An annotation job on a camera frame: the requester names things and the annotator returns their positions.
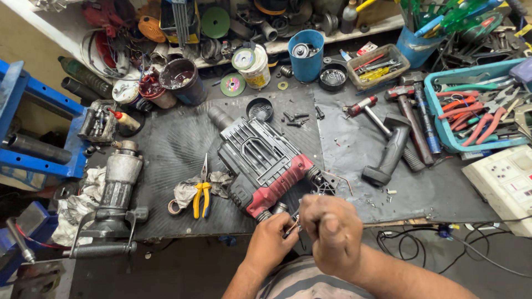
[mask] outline blue plastic tray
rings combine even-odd
[[[425,78],[425,94],[427,96],[427,102],[430,107],[430,113],[435,115],[434,125],[438,132],[439,138],[442,143],[447,147],[447,151],[451,153],[458,152],[473,152],[482,150],[491,150],[494,148],[505,148],[510,146],[516,146],[528,143],[526,138],[506,139],[498,140],[495,142],[483,143],[480,145],[462,146],[454,139],[451,126],[446,119],[438,120],[437,116],[443,114],[442,107],[439,104],[439,100],[436,97],[436,92],[433,88],[433,83],[436,78],[442,77],[467,77],[478,76],[483,72],[489,72],[490,75],[484,80],[490,80],[497,77],[507,76],[512,67],[525,60],[525,58],[514,59],[509,61],[502,61],[490,64],[479,65],[471,68],[455,69],[450,71],[432,73]]]

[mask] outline yellow pliers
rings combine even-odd
[[[195,187],[198,191],[192,202],[194,218],[198,219],[200,217],[200,197],[202,192],[204,195],[202,217],[207,218],[211,207],[211,192],[209,191],[209,189],[211,189],[211,184],[207,182],[207,154],[205,154],[205,162],[203,162],[203,167],[201,168],[201,182],[197,183]]]

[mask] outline blue bucket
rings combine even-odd
[[[397,41],[397,48],[410,61],[410,68],[415,69],[420,67],[434,52],[438,45],[442,42],[445,36],[423,38],[415,37],[406,26],[403,26],[403,31]]]
[[[297,58],[292,55],[292,49],[299,43],[312,44],[314,48],[320,49],[315,55],[305,58]],[[316,30],[303,30],[294,35],[288,41],[288,53],[292,62],[294,77],[301,82],[316,80],[320,74],[321,61],[323,60],[323,35]]]

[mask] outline green grinding disc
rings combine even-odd
[[[225,76],[220,82],[222,93],[228,97],[234,97],[241,94],[246,88],[246,80],[239,73],[232,73]]]
[[[220,7],[211,7],[201,18],[203,33],[210,38],[223,37],[229,30],[229,15]]]
[[[253,63],[255,63],[255,52],[250,48],[242,48],[235,52],[231,59],[231,64],[233,68],[237,70],[247,70]]]

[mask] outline workbench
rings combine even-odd
[[[389,43],[389,39],[383,40],[380,43],[379,39],[372,38],[372,42],[379,46]],[[357,43],[351,42],[352,48],[348,50],[360,48],[366,42],[364,39],[357,40]],[[338,53],[337,50],[326,49],[326,56],[341,59],[335,53]],[[217,78],[204,80],[209,89],[209,96],[204,104],[199,107],[158,110],[146,115],[142,131],[128,138],[139,143],[145,159],[134,187],[130,208],[144,205],[150,211],[148,221],[136,230],[136,240],[157,241],[161,238],[253,233],[255,220],[239,211],[229,199],[213,196],[211,215],[207,219],[194,219],[192,204],[179,215],[170,215],[166,206],[174,198],[173,188],[178,182],[200,173],[205,153],[209,156],[209,172],[226,171],[216,156],[221,138],[219,130],[206,116],[208,108],[218,105],[234,118],[244,116],[247,102],[256,97],[266,97],[273,103],[274,117],[271,125],[275,129],[280,131],[282,127],[285,136],[318,167],[349,180],[353,196],[344,180],[338,184],[337,196],[345,198],[356,207],[365,226],[485,222],[499,219],[461,171],[462,167],[472,161],[462,161],[457,156],[418,173],[412,173],[405,161],[401,160],[391,182],[384,189],[361,180],[364,166],[378,165],[387,139],[365,113],[346,119],[342,107],[353,105],[373,93],[355,96],[357,90],[350,81],[340,92],[327,92],[316,82],[302,84],[294,77],[277,79],[277,72],[278,70],[272,71],[270,83],[260,92],[246,87],[240,96],[234,98],[225,97],[219,86],[211,87]],[[289,83],[288,89],[277,88],[281,81]],[[401,114],[395,102],[384,100],[385,90],[386,87],[377,90],[379,101],[372,107],[381,119],[387,113]],[[325,113],[324,119],[316,119],[315,105]],[[301,128],[288,127],[280,122],[283,111],[310,113],[310,120]],[[116,140],[121,140],[121,137],[116,136]],[[411,140],[408,146],[414,150]],[[108,148],[106,155],[95,153],[89,159],[89,166],[105,166],[107,156],[112,152],[113,149]],[[388,195],[386,188],[396,190],[397,194]],[[294,212],[298,207],[297,200],[310,191],[310,184],[301,181],[281,201],[288,204],[289,212]],[[391,203],[387,202],[387,196],[393,198]]]

